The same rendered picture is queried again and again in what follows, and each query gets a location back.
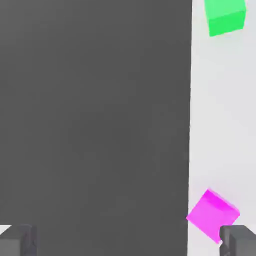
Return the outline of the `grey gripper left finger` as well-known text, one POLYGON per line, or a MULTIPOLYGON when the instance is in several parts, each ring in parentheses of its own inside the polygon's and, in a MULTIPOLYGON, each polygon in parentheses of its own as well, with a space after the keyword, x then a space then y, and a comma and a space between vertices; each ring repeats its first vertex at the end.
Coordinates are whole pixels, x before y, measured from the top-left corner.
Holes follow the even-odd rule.
POLYGON ((0 256, 37 256, 37 226, 11 225, 0 234, 0 256))

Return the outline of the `small green cube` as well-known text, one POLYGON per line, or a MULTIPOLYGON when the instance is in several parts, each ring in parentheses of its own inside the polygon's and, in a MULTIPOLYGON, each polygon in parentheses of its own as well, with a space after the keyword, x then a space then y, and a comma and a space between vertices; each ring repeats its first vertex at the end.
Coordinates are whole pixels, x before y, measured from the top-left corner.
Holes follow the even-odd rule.
POLYGON ((245 0, 204 0, 209 36, 218 36, 244 28, 245 0))

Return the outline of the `small magenta cube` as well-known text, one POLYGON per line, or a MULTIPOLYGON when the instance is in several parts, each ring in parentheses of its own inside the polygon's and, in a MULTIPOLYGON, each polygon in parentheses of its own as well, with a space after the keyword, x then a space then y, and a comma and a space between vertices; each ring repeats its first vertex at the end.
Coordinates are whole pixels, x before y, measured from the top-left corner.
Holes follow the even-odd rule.
POLYGON ((221 241, 220 228, 232 225, 240 211, 212 189, 207 189, 186 219, 215 243, 221 241))

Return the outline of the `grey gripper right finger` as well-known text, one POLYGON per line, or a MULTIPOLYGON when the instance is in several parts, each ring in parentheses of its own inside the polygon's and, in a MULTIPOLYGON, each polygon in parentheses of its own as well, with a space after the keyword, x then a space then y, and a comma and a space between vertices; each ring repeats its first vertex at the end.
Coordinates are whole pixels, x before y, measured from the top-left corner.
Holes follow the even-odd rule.
POLYGON ((256 234, 245 225, 220 227, 219 256, 256 256, 256 234))

